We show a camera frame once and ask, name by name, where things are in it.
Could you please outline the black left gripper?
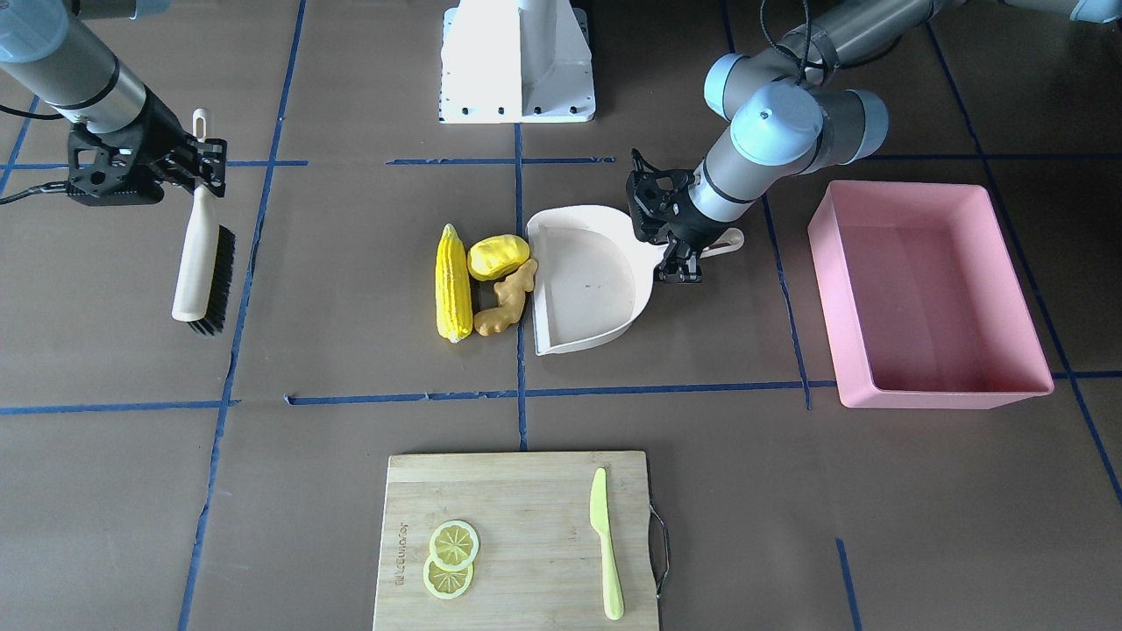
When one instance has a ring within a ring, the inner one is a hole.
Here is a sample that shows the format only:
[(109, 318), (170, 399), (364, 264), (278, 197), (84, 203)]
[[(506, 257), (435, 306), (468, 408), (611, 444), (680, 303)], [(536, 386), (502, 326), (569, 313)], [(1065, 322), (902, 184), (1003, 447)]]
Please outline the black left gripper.
[(709, 225), (689, 195), (696, 173), (657, 170), (636, 148), (629, 150), (629, 159), (626, 196), (635, 238), (650, 244), (671, 241), (671, 259), (657, 264), (657, 282), (700, 283), (703, 272), (697, 259), (716, 254), (709, 247)]

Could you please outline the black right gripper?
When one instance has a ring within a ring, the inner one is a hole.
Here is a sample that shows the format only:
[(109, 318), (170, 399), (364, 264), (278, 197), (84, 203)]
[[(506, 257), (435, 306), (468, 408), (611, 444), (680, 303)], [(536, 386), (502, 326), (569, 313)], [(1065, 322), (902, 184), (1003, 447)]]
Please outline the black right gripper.
[(120, 131), (68, 129), (67, 195), (84, 205), (145, 205), (160, 202), (160, 184), (172, 182), (194, 195), (200, 185), (227, 195), (227, 141), (188, 136), (180, 118), (146, 89), (146, 103)]

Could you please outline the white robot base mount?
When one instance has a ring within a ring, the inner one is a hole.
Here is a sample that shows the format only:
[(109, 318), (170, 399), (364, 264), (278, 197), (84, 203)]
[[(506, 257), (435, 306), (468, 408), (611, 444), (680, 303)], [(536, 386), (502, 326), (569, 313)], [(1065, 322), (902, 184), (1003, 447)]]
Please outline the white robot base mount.
[(594, 120), (585, 9), (569, 1), (461, 1), (444, 13), (441, 124)]

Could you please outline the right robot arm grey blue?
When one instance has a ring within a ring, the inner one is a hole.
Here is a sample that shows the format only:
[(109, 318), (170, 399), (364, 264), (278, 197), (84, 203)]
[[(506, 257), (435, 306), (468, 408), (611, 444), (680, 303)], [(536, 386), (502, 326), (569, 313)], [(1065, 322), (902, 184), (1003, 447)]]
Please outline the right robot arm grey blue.
[(149, 17), (167, 1), (4, 1), (4, 72), (71, 124), (67, 179), (42, 188), (84, 205), (160, 202), (163, 183), (227, 192), (227, 143), (180, 118), (108, 45), (92, 19)]

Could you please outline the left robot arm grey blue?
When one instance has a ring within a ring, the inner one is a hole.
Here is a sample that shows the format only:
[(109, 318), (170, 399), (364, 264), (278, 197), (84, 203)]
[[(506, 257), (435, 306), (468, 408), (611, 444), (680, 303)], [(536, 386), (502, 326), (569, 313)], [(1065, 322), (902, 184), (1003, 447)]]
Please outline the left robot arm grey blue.
[(703, 82), (706, 104), (727, 128), (693, 168), (654, 167), (629, 153), (629, 222), (638, 241), (657, 248), (653, 278), (698, 283), (703, 257), (741, 244), (733, 226), (778, 180), (847, 165), (874, 154), (890, 116), (867, 89), (834, 91), (846, 68), (882, 60), (905, 33), (955, 7), (953, 1), (836, 1), (778, 36), (758, 4), (767, 47), (725, 53)]

